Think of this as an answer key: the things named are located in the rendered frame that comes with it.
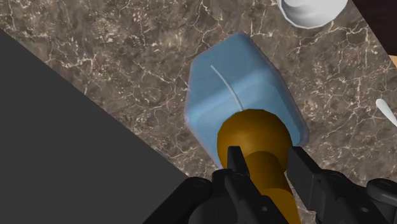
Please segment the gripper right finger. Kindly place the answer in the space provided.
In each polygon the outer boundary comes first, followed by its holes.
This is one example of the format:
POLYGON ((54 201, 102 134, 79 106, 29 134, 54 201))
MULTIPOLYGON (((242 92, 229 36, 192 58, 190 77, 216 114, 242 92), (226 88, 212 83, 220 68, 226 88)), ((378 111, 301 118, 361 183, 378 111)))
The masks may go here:
POLYGON ((288 153, 287 177, 316 224, 397 224, 397 182, 375 178, 366 186, 322 169, 299 146, 288 153))

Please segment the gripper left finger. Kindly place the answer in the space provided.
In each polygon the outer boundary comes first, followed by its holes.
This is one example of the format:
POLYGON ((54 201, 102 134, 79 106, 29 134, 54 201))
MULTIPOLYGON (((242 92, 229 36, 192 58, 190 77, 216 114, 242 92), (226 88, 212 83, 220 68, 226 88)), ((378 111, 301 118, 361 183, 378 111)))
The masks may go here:
POLYGON ((143 224, 289 224, 249 177, 241 148, 230 146, 227 168, 212 180, 185 179, 143 224))

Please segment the blue bottle with brown pump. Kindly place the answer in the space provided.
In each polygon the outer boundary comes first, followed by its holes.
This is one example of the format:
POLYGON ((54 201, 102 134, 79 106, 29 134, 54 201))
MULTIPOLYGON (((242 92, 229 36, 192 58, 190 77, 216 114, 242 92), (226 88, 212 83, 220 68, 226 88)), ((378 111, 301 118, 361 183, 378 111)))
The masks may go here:
POLYGON ((189 130, 220 168, 239 146, 257 189, 289 224, 301 224, 284 175, 288 150, 309 130, 280 72, 245 33, 237 32, 192 62, 185 102, 189 130))

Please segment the white bowl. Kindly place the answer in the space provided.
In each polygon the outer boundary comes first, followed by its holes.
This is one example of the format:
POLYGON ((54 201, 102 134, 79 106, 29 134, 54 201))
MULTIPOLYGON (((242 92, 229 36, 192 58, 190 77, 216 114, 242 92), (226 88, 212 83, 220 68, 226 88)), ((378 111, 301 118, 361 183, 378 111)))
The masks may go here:
POLYGON ((302 29, 315 29, 335 20, 348 0, 277 0, 283 17, 302 29))

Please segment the white spoon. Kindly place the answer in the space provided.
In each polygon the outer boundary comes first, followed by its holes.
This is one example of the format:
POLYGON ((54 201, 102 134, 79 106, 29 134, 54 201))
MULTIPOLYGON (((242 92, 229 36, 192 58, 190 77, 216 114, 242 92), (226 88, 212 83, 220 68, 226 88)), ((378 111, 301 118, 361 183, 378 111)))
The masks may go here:
POLYGON ((387 102, 383 99, 377 99, 375 101, 376 107, 380 110, 380 112, 395 126, 397 127, 397 117, 395 117, 394 113, 391 111, 391 108, 388 106, 387 102))

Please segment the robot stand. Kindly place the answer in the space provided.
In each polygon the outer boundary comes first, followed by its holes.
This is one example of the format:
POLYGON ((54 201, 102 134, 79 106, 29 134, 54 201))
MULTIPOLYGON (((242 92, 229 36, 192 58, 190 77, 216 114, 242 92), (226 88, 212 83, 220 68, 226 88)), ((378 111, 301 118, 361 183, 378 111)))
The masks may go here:
POLYGON ((143 224, 185 178, 0 30, 0 224, 143 224))

